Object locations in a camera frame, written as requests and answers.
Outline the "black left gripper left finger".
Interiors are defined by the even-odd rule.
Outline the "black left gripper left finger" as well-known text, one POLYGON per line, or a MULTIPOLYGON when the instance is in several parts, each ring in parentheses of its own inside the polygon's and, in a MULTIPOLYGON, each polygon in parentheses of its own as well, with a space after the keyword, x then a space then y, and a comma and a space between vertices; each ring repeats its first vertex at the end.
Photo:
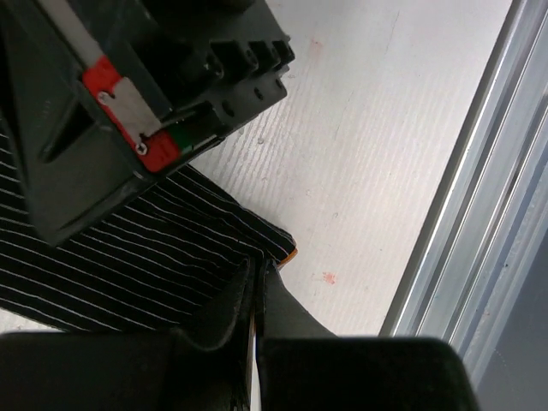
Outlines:
POLYGON ((3 410, 248 410, 255 264, 188 325, 1 336, 3 410))

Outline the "black underwear orange trim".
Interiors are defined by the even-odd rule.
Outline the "black underwear orange trim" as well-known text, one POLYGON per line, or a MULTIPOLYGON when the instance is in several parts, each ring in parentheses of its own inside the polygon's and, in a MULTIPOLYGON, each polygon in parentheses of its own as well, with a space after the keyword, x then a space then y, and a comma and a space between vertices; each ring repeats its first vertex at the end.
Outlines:
POLYGON ((39 239, 1 139, 1 307, 63 331, 186 322, 249 260, 289 262, 287 231, 185 166, 59 247, 39 239))

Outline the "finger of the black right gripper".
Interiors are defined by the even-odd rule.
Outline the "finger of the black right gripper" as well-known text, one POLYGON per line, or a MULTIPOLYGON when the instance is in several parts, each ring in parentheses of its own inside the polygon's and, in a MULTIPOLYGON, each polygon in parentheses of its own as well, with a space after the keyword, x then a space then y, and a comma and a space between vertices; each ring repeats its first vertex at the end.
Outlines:
POLYGON ((58 246, 152 181, 84 86, 85 68, 37 1, 1 3, 1 113, 30 220, 58 246))

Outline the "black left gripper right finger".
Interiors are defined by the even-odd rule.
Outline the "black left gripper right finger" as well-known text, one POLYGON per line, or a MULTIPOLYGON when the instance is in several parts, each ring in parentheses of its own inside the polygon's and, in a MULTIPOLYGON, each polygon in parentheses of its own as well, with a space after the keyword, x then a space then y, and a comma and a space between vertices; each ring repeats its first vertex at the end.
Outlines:
POLYGON ((264 410, 476 410, 454 349, 430 337, 338 337, 261 272, 256 359, 264 410))

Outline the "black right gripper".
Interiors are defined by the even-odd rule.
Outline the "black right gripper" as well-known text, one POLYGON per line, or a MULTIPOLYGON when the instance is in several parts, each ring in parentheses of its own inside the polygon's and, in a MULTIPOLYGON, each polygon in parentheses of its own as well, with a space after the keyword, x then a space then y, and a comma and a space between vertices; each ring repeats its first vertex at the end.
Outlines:
POLYGON ((80 81, 151 173, 173 170, 286 97, 295 60, 264 1, 45 1, 80 81))

